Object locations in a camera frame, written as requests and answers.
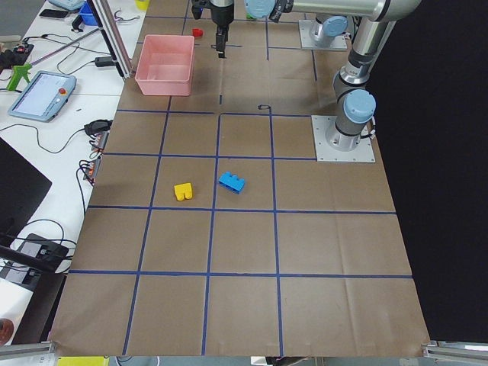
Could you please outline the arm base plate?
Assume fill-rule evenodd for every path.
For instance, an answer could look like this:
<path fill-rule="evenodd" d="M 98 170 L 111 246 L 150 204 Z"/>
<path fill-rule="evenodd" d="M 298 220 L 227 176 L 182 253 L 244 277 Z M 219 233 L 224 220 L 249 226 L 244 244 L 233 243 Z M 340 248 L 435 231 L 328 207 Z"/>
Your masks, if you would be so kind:
<path fill-rule="evenodd" d="M 346 136 L 336 129 L 336 116 L 312 115 L 312 130 L 318 162 L 375 163 L 367 127 L 357 136 Z"/>
<path fill-rule="evenodd" d="M 299 20 L 300 47 L 303 50 L 346 51 L 345 36 L 329 36 L 323 24 L 315 20 Z"/>

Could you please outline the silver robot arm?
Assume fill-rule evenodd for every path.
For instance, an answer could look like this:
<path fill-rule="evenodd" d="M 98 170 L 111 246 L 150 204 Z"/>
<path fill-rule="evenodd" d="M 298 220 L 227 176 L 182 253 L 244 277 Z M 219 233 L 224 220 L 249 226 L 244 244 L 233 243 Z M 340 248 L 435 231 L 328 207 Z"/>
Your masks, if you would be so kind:
<path fill-rule="evenodd" d="M 364 126 L 373 119 L 377 104 L 366 90 L 366 84 L 371 67 L 395 23 L 362 18 L 348 60 L 334 76 L 332 85 L 337 99 L 337 117 L 326 130 L 326 139 L 338 151 L 355 149 Z"/>
<path fill-rule="evenodd" d="M 360 56 L 375 56 L 388 24 L 411 14 L 416 0 L 316 0 L 316 1 L 245 1 L 246 12 L 254 18 L 278 22 L 285 13 L 314 13 L 362 18 L 353 43 Z"/>

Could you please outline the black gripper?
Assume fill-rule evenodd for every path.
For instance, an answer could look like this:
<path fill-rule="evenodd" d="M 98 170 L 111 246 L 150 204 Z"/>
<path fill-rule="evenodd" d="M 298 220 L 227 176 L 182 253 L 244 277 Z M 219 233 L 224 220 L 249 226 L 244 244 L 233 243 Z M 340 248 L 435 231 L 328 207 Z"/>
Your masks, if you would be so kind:
<path fill-rule="evenodd" d="M 218 26 L 216 30 L 216 50 L 219 52 L 219 57 L 225 59 L 228 26 L 234 20 L 234 1 L 210 0 L 210 13 L 212 21 Z"/>

